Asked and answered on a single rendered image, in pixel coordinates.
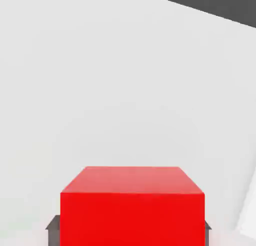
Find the small red cube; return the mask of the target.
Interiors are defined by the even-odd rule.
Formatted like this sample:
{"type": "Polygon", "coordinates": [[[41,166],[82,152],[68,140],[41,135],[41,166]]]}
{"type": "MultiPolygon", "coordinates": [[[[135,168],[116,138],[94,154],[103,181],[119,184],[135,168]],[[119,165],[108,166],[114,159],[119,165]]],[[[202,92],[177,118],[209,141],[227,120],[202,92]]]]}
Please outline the small red cube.
{"type": "Polygon", "coordinates": [[[179,167],[88,166],[60,194],[60,246],[205,246],[205,194],[179,167]]]}

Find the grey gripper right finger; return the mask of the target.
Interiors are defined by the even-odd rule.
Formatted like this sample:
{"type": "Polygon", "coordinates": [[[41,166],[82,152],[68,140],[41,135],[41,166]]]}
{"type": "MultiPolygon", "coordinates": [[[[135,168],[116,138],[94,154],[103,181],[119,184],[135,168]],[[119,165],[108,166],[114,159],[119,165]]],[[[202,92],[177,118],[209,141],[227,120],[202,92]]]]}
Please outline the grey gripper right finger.
{"type": "Polygon", "coordinates": [[[222,224],[219,221],[205,223],[205,244],[204,246],[221,246],[222,224]]]}

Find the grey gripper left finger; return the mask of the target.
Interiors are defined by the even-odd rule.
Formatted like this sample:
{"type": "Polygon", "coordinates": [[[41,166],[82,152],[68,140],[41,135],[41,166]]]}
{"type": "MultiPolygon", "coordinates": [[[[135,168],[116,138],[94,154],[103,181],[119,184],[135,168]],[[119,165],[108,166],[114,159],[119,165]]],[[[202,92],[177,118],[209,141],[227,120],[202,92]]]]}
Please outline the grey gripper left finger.
{"type": "Polygon", "coordinates": [[[60,215],[56,214],[46,225],[35,228],[34,246],[60,246],[60,215]]]}

